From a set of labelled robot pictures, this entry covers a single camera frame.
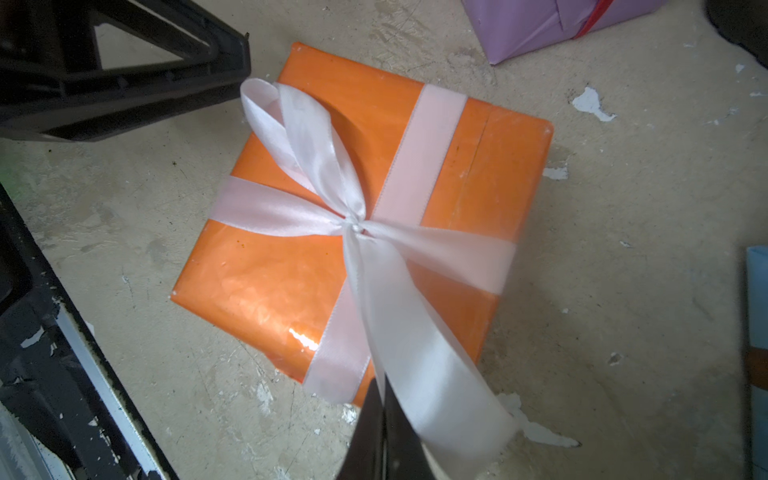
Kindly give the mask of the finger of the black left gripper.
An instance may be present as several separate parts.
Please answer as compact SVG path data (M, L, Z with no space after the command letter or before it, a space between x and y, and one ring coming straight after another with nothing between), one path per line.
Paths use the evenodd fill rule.
M176 55L107 69L96 29L112 25ZM92 142L238 98L248 37L193 1L4 1L1 135Z

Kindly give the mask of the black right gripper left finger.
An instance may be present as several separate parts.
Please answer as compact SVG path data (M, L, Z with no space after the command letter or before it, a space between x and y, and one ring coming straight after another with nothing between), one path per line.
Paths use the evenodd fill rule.
M384 478L384 404L372 380L337 480Z

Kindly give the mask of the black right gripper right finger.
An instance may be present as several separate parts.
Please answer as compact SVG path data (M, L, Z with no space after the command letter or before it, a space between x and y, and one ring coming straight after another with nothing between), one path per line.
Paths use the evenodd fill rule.
M383 410L383 478L435 479L421 439L407 419L389 380L385 383Z

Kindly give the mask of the white satin ribbon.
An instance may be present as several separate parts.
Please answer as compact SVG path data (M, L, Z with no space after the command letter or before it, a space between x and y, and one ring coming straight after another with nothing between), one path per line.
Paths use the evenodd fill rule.
M416 262L492 294L503 290L512 242L422 225L466 96L423 86L377 204L368 210L350 156L320 103L261 79L245 81L240 93L246 118L275 163L320 203L231 177L211 218L261 235L343 240L347 280L305 385L347 400L372 363L378 385L393 391L443 471L474 478L518 424L407 267Z

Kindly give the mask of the orange gift box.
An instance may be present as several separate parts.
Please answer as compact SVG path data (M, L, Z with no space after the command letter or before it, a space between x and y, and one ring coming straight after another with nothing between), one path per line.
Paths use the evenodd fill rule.
M318 100L351 155L367 204L385 178L424 83L295 44L281 83ZM468 99L419 225L517 240L543 173L550 122ZM258 235L209 221L172 300L302 381L345 279L342 242Z

